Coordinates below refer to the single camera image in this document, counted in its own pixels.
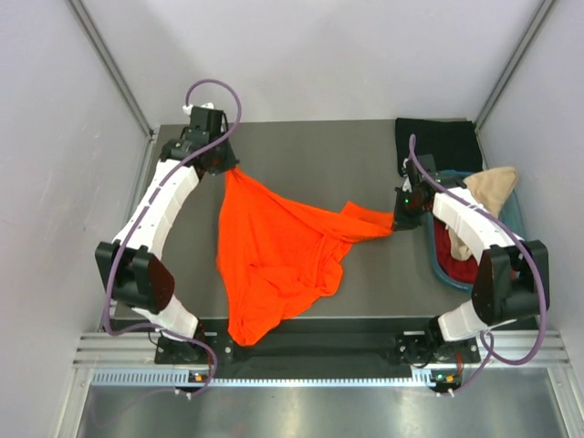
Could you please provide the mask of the orange t shirt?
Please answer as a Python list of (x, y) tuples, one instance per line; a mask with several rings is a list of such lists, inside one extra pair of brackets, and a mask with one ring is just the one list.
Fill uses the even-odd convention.
[(392, 234), (391, 213), (348, 202), (338, 212), (272, 192), (239, 169), (225, 178), (217, 270), (228, 300), (228, 333), (255, 345), (282, 321), (335, 295), (341, 264), (362, 241)]

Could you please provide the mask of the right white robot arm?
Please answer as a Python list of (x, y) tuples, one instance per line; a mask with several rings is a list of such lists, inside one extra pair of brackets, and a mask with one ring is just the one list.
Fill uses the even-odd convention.
[(396, 190), (393, 229), (412, 230), (431, 214), (462, 239), (478, 264), (471, 297), (427, 329), (428, 354), (445, 361), (459, 350), (459, 341), (549, 309), (548, 250), (494, 218), (461, 179), (430, 173), (432, 163), (430, 155), (405, 161), (407, 179)]

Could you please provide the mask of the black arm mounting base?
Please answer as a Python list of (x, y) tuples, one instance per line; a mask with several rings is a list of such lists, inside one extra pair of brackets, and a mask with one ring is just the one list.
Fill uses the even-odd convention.
[(295, 318), (255, 345), (238, 345), (224, 318), (203, 321), (203, 342), (216, 354), (220, 378), (403, 377), (412, 366), (480, 362), (477, 341), (433, 349), (425, 337), (428, 318)]

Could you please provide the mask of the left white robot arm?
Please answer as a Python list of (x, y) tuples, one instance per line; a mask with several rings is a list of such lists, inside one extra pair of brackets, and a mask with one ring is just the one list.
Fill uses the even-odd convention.
[(110, 242), (95, 251), (99, 275), (109, 298), (131, 308), (176, 339), (185, 360), (200, 360), (207, 349), (199, 319), (175, 295), (175, 281), (162, 263), (169, 232), (188, 196), (206, 174), (237, 164), (225, 137), (228, 120), (212, 103), (183, 108), (189, 125), (164, 144), (150, 185), (130, 220)]

